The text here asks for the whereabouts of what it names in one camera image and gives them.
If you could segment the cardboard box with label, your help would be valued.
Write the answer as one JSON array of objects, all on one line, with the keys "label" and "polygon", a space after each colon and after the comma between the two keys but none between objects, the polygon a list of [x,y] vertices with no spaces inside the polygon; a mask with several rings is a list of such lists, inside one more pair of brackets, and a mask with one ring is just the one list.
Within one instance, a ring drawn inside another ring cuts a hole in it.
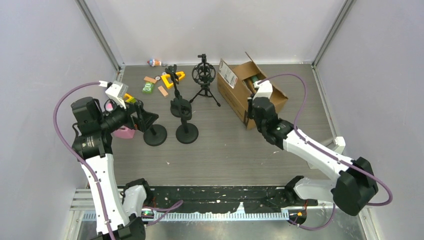
[{"label": "cardboard box with label", "polygon": [[252,77],[264,80],[267,76],[253,61],[229,65],[220,59],[218,65],[217,88],[247,130],[254,129],[254,120],[248,118],[248,97],[255,93]]}]

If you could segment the black mic stand round base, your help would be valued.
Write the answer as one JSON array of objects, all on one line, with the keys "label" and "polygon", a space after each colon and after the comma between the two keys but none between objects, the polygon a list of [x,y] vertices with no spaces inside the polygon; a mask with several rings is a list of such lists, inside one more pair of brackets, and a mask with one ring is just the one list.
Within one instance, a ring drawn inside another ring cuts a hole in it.
[{"label": "black mic stand round base", "polygon": [[177,85],[180,83],[180,77],[177,75],[177,65],[169,65],[165,72],[170,75],[170,79],[174,85],[175,98],[170,101],[170,112],[174,117],[190,120],[192,118],[192,106],[182,97]]}]

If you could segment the black mic stand wide clip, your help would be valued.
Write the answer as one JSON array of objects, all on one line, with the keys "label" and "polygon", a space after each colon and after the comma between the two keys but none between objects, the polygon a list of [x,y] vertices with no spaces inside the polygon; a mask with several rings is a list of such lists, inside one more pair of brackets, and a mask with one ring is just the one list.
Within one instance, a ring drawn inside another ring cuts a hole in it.
[{"label": "black mic stand wide clip", "polygon": [[182,144],[191,144],[199,136],[198,128],[188,121],[192,119],[192,106],[189,101],[175,97],[170,102],[170,112],[174,117],[180,118],[181,125],[176,129],[177,140]]}]

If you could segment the black tripod shock mount stand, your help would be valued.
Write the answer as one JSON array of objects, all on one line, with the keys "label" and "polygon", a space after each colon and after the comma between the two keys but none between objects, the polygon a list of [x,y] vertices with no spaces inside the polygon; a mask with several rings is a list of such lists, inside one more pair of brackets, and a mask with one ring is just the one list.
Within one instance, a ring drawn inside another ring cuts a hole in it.
[{"label": "black tripod shock mount stand", "polygon": [[221,107],[221,104],[217,101],[210,89],[211,83],[216,78],[216,69],[212,64],[207,62],[207,55],[205,53],[199,54],[197,57],[201,59],[201,62],[192,69],[191,76],[194,82],[200,86],[200,90],[189,102],[192,103],[196,97],[201,96],[213,98],[216,105]]}]

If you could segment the black mic stand front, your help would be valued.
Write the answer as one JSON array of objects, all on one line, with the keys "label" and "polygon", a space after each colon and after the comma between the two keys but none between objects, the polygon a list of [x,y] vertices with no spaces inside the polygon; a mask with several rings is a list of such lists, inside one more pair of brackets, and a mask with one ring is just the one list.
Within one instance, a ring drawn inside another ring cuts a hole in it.
[{"label": "black mic stand front", "polygon": [[168,132],[163,125],[153,124],[148,130],[143,134],[144,142],[152,147],[159,146],[163,144],[168,137]]}]

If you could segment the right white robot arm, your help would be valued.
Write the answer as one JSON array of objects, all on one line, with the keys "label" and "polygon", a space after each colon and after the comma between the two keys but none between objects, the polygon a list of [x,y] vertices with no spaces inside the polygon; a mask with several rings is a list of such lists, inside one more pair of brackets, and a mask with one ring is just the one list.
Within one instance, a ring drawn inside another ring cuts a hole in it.
[{"label": "right white robot arm", "polygon": [[378,193],[368,160],[352,159],[311,139],[291,122],[279,118],[266,97],[249,97],[247,104],[247,117],[254,120],[268,143],[313,164],[328,177],[327,180],[293,178],[288,185],[299,199],[330,202],[344,213],[356,216]]}]

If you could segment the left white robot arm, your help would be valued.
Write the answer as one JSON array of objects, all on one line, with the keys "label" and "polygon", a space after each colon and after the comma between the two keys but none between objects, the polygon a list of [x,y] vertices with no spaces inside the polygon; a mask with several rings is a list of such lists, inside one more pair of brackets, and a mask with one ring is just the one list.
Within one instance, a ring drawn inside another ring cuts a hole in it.
[{"label": "left white robot arm", "polygon": [[158,115],[144,110],[140,100],[101,111],[98,99],[84,97],[71,104],[79,131],[72,144],[91,188],[96,212],[97,240],[144,240],[145,222],[141,213],[153,193],[139,178],[119,191],[114,174],[112,132],[126,126],[145,132]]}]

